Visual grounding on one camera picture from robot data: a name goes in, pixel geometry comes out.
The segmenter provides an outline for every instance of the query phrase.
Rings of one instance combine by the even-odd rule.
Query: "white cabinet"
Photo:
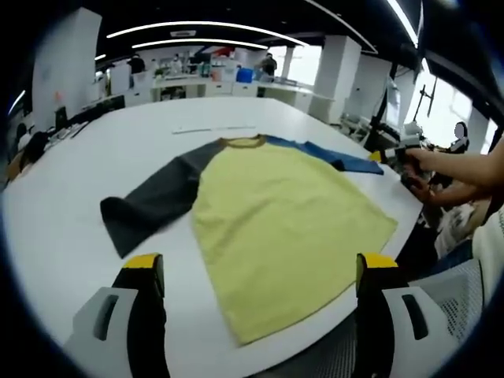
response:
[[[205,97],[231,96],[232,83],[208,83],[205,88]]]
[[[127,108],[129,106],[148,104],[149,102],[152,102],[149,89],[142,89],[140,91],[129,90],[124,93],[124,106]]]
[[[117,65],[110,69],[110,94],[119,95],[129,89],[129,65]]]
[[[333,104],[334,100],[330,98],[314,95],[309,106],[308,114],[313,118],[317,118],[318,120],[324,122],[325,124],[330,124],[330,112]]]
[[[186,98],[197,98],[198,95],[198,85],[187,85],[186,86]]]
[[[233,83],[232,94],[235,97],[257,97],[258,85],[252,83]]]
[[[308,113],[309,105],[312,102],[312,94],[298,92],[294,102],[294,107],[301,110],[303,113]]]

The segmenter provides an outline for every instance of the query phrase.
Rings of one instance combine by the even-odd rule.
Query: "ceiling light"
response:
[[[369,48],[371,49],[370,51],[364,51],[363,50],[362,51],[363,53],[378,54],[378,50],[366,38],[364,38],[361,33],[359,33],[357,30],[355,30],[350,24],[348,24],[343,18],[341,18],[340,16],[338,16],[336,13],[330,11],[329,9],[327,9],[324,6],[321,6],[318,2],[315,2],[314,0],[305,0],[305,2],[308,2],[312,6],[320,9],[322,12],[327,13],[329,16],[331,16],[335,20],[339,21],[341,24],[343,24],[344,26],[346,26],[347,29],[349,29],[357,37],[359,37],[361,39],[361,41],[363,43],[365,43],[366,45],[368,45]]]
[[[387,0],[388,5],[391,6],[392,10],[394,10],[395,15],[398,17],[399,21],[401,21],[402,26],[408,33],[409,39],[413,42],[415,47],[418,47],[418,37],[417,33],[413,30],[413,26],[411,26],[410,20],[402,10],[401,6],[397,3],[397,0]]]
[[[240,46],[254,47],[256,49],[263,49],[263,50],[268,49],[267,46],[258,45],[256,43],[238,42],[238,41],[230,41],[228,39],[211,39],[211,38],[167,39],[165,41],[140,43],[139,45],[133,45],[132,49],[138,49],[140,47],[146,47],[146,46],[162,45],[165,43],[194,43],[194,42],[222,43],[224,45],[240,45]]]
[[[26,93],[26,91],[22,91],[21,94],[19,96],[17,96],[17,98],[14,100],[14,103],[10,107],[9,112],[7,113],[7,115],[9,115],[10,112],[13,111],[14,106],[16,106],[16,104],[23,98],[23,96],[24,96],[25,93]]]
[[[118,35],[123,35],[127,33],[132,33],[132,32],[137,32],[138,30],[145,30],[145,29],[151,29],[151,28],[160,28],[162,26],[184,26],[184,25],[200,25],[200,26],[221,26],[225,28],[237,28],[237,29],[245,29],[245,30],[250,30],[251,32],[258,32],[258,33],[263,33],[263,34],[268,34],[268,35],[273,35],[275,37],[281,38],[281,39],[286,39],[287,41],[291,41],[293,43],[297,43],[298,45],[301,46],[309,46],[308,43],[304,43],[303,41],[300,41],[299,39],[287,37],[286,35],[280,34],[280,33],[275,33],[274,31],[270,30],[265,30],[261,28],[255,28],[253,26],[246,26],[246,25],[240,25],[240,24],[229,24],[228,22],[216,22],[216,21],[173,21],[173,22],[161,22],[159,24],[150,24],[150,25],[143,25],[143,26],[137,26],[136,28],[130,28],[126,30],[121,30],[116,33],[112,33],[107,35],[107,38],[113,38],[117,37]]]

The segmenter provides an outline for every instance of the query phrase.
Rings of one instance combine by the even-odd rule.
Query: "wall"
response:
[[[329,112],[331,123],[338,123],[343,115],[345,104],[352,93],[351,89],[356,79],[358,62],[361,60],[361,51],[361,45],[353,39],[346,38],[338,82],[336,83],[335,101]]]
[[[202,48],[203,46],[171,46],[159,49],[139,50],[136,51],[136,53],[143,59],[143,61],[145,61],[146,69],[150,69],[153,59],[159,62],[160,59],[174,57],[175,54],[182,56],[188,51],[192,56]],[[208,46],[203,50],[203,53],[211,53],[212,51],[219,50],[220,48],[222,48],[222,46]],[[255,65],[265,58],[266,52],[266,50],[257,51],[237,47],[235,48],[235,59],[242,64],[242,67],[253,69]]]
[[[153,59],[159,63],[161,59],[175,57],[175,54],[182,56],[187,51],[189,51],[190,55],[194,55],[202,48],[203,46],[171,46],[152,50],[139,50],[136,53],[145,62],[146,69],[150,69]]]
[[[314,84],[314,91],[318,95],[334,98],[345,50],[345,40],[346,37],[343,35],[326,35],[325,37],[325,45]]]
[[[38,46],[33,68],[35,128],[54,126],[58,92],[68,118],[87,104],[87,87],[95,80],[95,54],[102,17],[80,8],[48,31]]]
[[[346,101],[345,112],[359,114],[371,119],[380,107],[384,94],[385,81],[391,70],[392,63],[376,57],[361,55],[354,86],[350,97]],[[398,72],[406,69],[399,67]],[[399,125],[404,123],[410,108],[411,98],[415,90],[413,84],[413,71],[408,71],[403,76],[397,77],[395,83],[401,92],[401,110]]]
[[[485,141],[483,143],[483,148],[481,153],[486,155],[490,152],[491,144],[494,142],[495,133],[497,132],[497,124],[494,120],[488,122],[487,134],[485,135]]]
[[[479,154],[483,149],[485,137],[487,136],[489,120],[481,114],[475,107],[472,108],[471,117],[467,123],[469,129],[469,149],[468,152]]]

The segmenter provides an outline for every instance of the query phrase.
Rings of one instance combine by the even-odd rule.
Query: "t-shirt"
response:
[[[140,57],[133,57],[128,64],[132,67],[132,74],[145,71],[145,63]]]
[[[384,173],[310,142],[221,139],[176,157],[126,198],[104,199],[102,217],[123,257],[192,209],[217,301],[246,344],[338,297],[355,281],[357,254],[379,253],[395,232],[396,220],[340,172],[350,170]]]
[[[275,70],[276,70],[276,61],[275,59],[265,59],[263,62],[262,62],[262,70],[270,75],[270,76],[273,76],[275,75]]]
[[[468,147],[469,147],[469,138],[465,136],[451,143],[449,150],[452,154],[463,154],[467,151]]]
[[[476,230],[472,254],[480,260],[484,297],[488,303],[504,272],[504,206]]]

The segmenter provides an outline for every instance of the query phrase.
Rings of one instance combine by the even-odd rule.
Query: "human arm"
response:
[[[452,185],[443,191],[434,192],[431,191],[427,181],[417,176],[413,177],[413,179],[417,185],[412,186],[410,190],[415,197],[428,206],[459,206],[490,195],[486,187],[476,187],[464,183]]]
[[[436,171],[462,183],[478,187],[504,185],[504,139],[489,155],[442,154],[420,149],[407,150],[406,154],[417,159],[422,170]]]

